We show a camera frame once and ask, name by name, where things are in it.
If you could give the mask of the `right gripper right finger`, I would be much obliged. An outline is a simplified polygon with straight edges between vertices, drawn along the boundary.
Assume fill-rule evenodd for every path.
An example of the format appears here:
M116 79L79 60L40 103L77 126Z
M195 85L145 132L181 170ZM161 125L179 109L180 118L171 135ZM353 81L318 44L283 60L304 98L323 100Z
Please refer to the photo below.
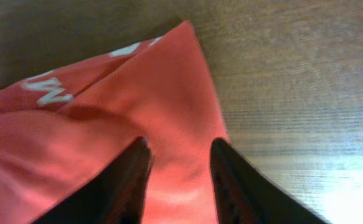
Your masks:
M222 138L212 142L210 171L219 223L325 224L262 176Z

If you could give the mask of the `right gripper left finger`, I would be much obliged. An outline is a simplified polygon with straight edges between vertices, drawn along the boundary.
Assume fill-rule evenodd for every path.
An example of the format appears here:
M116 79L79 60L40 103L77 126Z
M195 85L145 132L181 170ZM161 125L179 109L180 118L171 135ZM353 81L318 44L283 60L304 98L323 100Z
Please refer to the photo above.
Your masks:
M34 223L141 223L151 159L145 139L136 138L94 179Z

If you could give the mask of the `orange FRAM t-shirt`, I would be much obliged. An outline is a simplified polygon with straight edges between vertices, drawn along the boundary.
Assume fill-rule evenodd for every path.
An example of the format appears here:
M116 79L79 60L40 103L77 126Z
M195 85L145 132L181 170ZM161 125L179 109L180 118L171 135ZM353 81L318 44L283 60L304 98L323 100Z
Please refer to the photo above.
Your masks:
M190 22L0 90L0 223L30 223L139 136L143 223L216 223L209 157L226 128Z

